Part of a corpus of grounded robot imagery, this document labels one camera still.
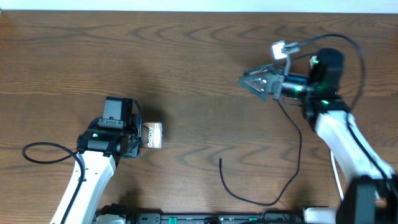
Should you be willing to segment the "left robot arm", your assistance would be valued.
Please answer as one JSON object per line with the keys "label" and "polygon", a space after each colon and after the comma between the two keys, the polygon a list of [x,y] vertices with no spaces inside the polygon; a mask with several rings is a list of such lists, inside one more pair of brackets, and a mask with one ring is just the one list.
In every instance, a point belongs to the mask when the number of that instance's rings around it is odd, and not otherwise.
{"label": "left robot arm", "polygon": [[75,172],[53,216],[52,223],[91,223],[103,190],[114,175],[119,159],[139,156],[142,118],[133,114],[129,121],[117,120],[122,130],[100,125],[94,119],[78,139]]}

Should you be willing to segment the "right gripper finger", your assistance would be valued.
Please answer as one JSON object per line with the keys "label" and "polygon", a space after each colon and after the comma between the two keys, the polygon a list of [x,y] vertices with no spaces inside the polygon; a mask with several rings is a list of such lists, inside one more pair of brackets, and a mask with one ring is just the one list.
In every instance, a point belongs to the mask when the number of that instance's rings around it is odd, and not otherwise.
{"label": "right gripper finger", "polygon": [[268,65],[261,65],[259,67],[250,68],[244,71],[244,76],[250,75],[266,75],[266,74],[273,74],[273,75],[283,75],[284,74],[284,67],[278,68],[275,67],[274,64]]}
{"label": "right gripper finger", "polygon": [[238,83],[261,100],[267,100],[269,93],[267,89],[267,80],[264,77],[252,75],[243,76],[239,78]]}

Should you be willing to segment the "Samsung Galaxy smartphone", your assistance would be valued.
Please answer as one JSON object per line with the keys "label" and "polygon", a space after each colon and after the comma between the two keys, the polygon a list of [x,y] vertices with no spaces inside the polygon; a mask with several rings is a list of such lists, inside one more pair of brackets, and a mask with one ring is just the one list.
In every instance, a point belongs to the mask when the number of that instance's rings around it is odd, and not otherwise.
{"label": "Samsung Galaxy smartphone", "polygon": [[162,149],[162,123],[142,124],[140,148]]}

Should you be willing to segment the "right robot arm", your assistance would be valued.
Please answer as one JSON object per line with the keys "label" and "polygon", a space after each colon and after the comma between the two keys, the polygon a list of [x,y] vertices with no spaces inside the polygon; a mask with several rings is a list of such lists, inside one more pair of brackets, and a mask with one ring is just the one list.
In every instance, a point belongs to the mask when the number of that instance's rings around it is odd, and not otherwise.
{"label": "right robot arm", "polygon": [[375,153],[337,94],[344,59],[338,50],[325,48],[311,59],[307,76],[291,73],[289,65],[264,65],[246,70],[239,84],[262,100],[269,95],[298,99],[304,118],[349,182],[338,208],[306,208],[304,223],[397,223],[397,174]]}

